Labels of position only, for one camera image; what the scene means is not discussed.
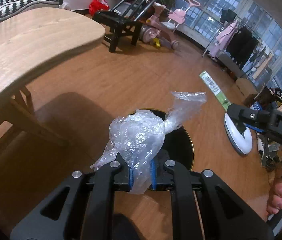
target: hand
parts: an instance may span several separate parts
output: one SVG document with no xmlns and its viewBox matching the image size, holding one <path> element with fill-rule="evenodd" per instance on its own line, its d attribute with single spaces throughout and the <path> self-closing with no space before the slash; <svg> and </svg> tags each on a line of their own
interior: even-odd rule
<svg viewBox="0 0 282 240">
<path fill-rule="evenodd" d="M 275 170 L 273 185 L 270 188 L 267 211 L 275 215 L 280 209 L 282 209 L 282 164 L 279 163 Z"/>
</svg>

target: silver rivet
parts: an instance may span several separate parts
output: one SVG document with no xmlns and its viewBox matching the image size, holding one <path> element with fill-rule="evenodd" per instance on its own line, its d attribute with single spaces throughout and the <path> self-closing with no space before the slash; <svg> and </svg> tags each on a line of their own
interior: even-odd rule
<svg viewBox="0 0 282 240">
<path fill-rule="evenodd" d="M 167 161 L 165 162 L 165 165 L 166 165 L 166 166 L 169 166 L 169 167 L 172 167 L 172 166 L 175 165 L 175 161 L 174 161 L 174 160 L 167 160 Z"/>
<path fill-rule="evenodd" d="M 120 166 L 120 163 L 119 163 L 118 161 L 112 161 L 112 162 L 110 163 L 110 166 L 111 166 L 112 168 L 116 168 L 116 167 L 119 167 L 119 166 Z"/>
<path fill-rule="evenodd" d="M 205 170 L 205 171 L 203 171 L 203 174 L 204 174 L 204 176 L 206 176 L 206 177 L 212 177 L 213 176 L 213 171 L 211 171 L 211 170 Z"/>
<path fill-rule="evenodd" d="M 74 178 L 79 178 L 79 177 L 81 177 L 82 176 L 82 172 L 81 171 L 74 171 L 73 173 L 72 173 L 72 177 L 74 177 Z"/>
</svg>

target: pink tricycle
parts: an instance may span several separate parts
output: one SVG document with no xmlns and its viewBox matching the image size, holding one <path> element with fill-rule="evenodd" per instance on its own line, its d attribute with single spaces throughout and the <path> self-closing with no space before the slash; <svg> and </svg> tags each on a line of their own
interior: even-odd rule
<svg viewBox="0 0 282 240">
<path fill-rule="evenodd" d="M 172 49 L 177 49 L 179 46 L 179 41 L 175 38 L 174 31 L 185 21 L 185 15 L 191 7 L 199 7 L 201 5 L 196 0 L 188 0 L 188 3 L 189 7 L 185 11 L 181 9 L 170 11 L 168 16 L 169 21 L 160 22 L 160 14 L 166 10 L 166 6 L 155 2 L 153 4 L 155 13 L 146 20 L 147 25 L 142 27 L 140 32 L 140 40 L 142 40 L 144 43 L 150 42 L 151 44 L 155 44 L 157 47 L 160 47 L 159 38 L 164 37 L 170 42 Z"/>
</svg>

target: gold rim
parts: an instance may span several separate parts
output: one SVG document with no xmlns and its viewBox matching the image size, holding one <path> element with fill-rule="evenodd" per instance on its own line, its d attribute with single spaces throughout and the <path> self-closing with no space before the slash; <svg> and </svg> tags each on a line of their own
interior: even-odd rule
<svg viewBox="0 0 282 240">
<path fill-rule="evenodd" d="M 150 110 L 150 111 L 151 110 L 156 110 L 156 111 L 160 111 L 160 112 L 166 113 L 165 111 L 162 111 L 162 110 L 156 109 L 156 108 L 140 108 L 140 110 Z M 182 125 L 182 127 L 183 127 L 185 133 L 187 134 L 188 138 L 190 139 L 191 146 L 192 146 L 192 153 L 193 153 L 192 164 L 191 164 L 191 170 L 192 170 L 193 166 L 194 166 L 194 155 L 195 155 L 195 153 L 194 153 L 194 145 L 193 145 L 193 142 L 192 142 L 192 139 L 191 139 L 190 135 L 188 134 L 188 131 L 185 129 L 185 127 L 183 125 Z"/>
</svg>

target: black chair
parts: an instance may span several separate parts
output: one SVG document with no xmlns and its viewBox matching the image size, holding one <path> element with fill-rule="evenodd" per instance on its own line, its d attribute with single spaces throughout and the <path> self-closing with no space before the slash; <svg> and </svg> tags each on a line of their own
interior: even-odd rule
<svg viewBox="0 0 282 240">
<path fill-rule="evenodd" d="M 109 11 L 97 11 L 92 18 L 96 22 L 110 27 L 110 32 L 113 34 L 105 35 L 104 40 L 110 43 L 109 51 L 112 53 L 115 52 L 119 39 L 122 36 L 132 36 L 131 44 L 134 46 L 137 45 L 142 27 L 142 23 L 138 20 L 153 3 L 158 0 L 149 0 L 150 3 L 146 3 L 146 0 L 134 0 L 134 2 L 119 15 L 114 10 L 124 1 L 126 0 L 121 0 Z"/>
</svg>

